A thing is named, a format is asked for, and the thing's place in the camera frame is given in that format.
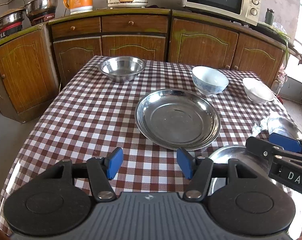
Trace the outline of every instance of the white bowl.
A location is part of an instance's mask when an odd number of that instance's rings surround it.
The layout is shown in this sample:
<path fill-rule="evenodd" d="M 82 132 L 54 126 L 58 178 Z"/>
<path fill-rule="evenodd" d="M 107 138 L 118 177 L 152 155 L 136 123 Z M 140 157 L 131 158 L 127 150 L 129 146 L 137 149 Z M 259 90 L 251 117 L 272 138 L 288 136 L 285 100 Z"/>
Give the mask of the white bowl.
<path fill-rule="evenodd" d="M 220 71 L 204 66 L 192 69 L 192 80 L 197 89 L 206 96 L 221 93 L 229 84 L 228 78 Z"/>
<path fill-rule="evenodd" d="M 257 104 L 265 104 L 274 99 L 272 90 L 263 82 L 254 78 L 243 78 L 242 82 L 245 93 L 251 101 Z"/>

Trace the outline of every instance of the table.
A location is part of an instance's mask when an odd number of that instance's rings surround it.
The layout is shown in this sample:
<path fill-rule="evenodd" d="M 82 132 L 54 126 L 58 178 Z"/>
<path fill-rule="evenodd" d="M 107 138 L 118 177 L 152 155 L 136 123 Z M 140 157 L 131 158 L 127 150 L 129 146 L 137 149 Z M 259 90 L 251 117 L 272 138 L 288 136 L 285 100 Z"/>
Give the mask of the table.
<path fill-rule="evenodd" d="M 201 95 L 195 88 L 192 66 L 146 61 L 146 69 L 133 81 L 114 83 L 98 71 L 106 57 L 94 56 L 67 84 L 45 111 L 25 141 L 0 196 L 0 229 L 10 233 L 3 217 L 3 203 L 16 189 L 62 159 L 81 163 L 93 156 L 106 157 L 122 147 L 123 164 L 110 181 L 117 195 L 122 191 L 182 192 L 188 180 L 176 162 L 176 152 L 147 139 L 135 124 L 134 110 L 146 94 L 163 88 L 176 88 Z M 252 127 L 275 112 L 291 119 L 276 99 L 265 105 L 251 102 L 242 85 L 251 72 L 221 70 L 230 80 L 220 94 L 206 97 L 218 111 L 221 130 L 208 147 L 195 155 L 208 156 L 220 147 L 245 144 Z M 263 131 L 258 135 L 267 138 Z M 89 183 L 77 179 L 75 185 L 90 193 Z"/>

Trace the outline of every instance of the countertop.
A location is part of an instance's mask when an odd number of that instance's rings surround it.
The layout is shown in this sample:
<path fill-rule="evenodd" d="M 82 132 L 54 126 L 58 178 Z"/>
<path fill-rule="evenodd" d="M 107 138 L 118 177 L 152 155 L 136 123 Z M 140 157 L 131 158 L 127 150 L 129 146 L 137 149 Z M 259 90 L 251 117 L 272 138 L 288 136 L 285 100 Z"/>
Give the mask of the countertop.
<path fill-rule="evenodd" d="M 283 49 L 283 50 L 286 49 L 286 46 L 284 44 L 282 44 L 281 42 L 278 42 L 278 41 L 274 40 L 273 38 L 270 38 L 262 33 L 259 33 L 258 31 L 252 30 L 252 29 L 248 28 L 247 26 L 242 26 L 237 23 L 233 23 L 233 22 L 230 22 L 227 20 L 223 20 L 223 19 L 219 19 L 216 17 L 207 16 L 207 15 L 203 15 L 203 14 L 191 13 L 191 12 L 186 12 L 186 11 L 178 11 L 178 10 L 170 10 L 170 9 L 161 9 L 161 8 L 115 8 L 115 9 L 106 8 L 106 9 L 97 9 L 92 12 L 78 13 L 78 14 L 68 15 L 68 16 L 64 16 L 64 17 L 59 17 L 59 18 L 50 20 L 46 23 L 41 23 L 41 24 L 32 26 L 32 27 L 22 30 L 20 32 L 14 33 L 4 39 L 1 39 L 0 46 L 8 41 L 18 38 L 24 34 L 38 30 L 44 24 L 54 25 L 54 24 L 58 24 L 61 22 L 75 20 L 75 19 L 94 17 L 94 16 L 116 15 L 116 14 L 158 14 L 158 15 L 171 15 L 172 14 L 173 17 L 199 20 L 202 22 L 208 22 L 210 24 L 219 25 L 221 27 L 225 27 L 227 29 L 233 30 L 238 33 L 245 33 L 254 38 L 257 38 L 257 39 L 260 39 L 267 43 L 270 43 L 280 49 Z M 297 57 L 298 59 L 301 59 L 301 57 L 299 56 L 299 53 L 295 49 L 289 49 L 289 53 L 292 54 L 293 56 Z"/>

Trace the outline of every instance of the floor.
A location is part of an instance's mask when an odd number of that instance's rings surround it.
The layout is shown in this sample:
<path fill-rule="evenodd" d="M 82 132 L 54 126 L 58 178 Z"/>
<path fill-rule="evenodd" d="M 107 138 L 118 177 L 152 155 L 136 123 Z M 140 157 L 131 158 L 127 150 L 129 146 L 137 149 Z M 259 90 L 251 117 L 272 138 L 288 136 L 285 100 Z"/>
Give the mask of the floor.
<path fill-rule="evenodd" d="M 302 106 L 284 101 L 284 106 L 302 132 Z M 0 113 L 0 192 L 11 165 L 38 118 L 21 124 Z"/>
<path fill-rule="evenodd" d="M 37 121 L 38 118 L 22 124 L 0 113 L 0 192 L 15 157 Z"/>
<path fill-rule="evenodd" d="M 302 106 L 291 101 L 283 100 L 284 107 L 302 132 Z"/>

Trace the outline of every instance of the blue and white porcelain bowl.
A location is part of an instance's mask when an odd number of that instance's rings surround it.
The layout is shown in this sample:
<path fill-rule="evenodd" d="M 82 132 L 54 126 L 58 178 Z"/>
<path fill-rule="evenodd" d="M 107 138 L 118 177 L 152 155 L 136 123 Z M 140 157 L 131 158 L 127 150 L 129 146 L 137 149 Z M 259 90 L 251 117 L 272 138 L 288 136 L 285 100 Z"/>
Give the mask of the blue and white porcelain bowl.
<path fill-rule="evenodd" d="M 220 71 L 204 66 L 192 69 L 192 80 L 197 89 L 206 96 L 221 93 L 229 84 L 228 78 Z"/>

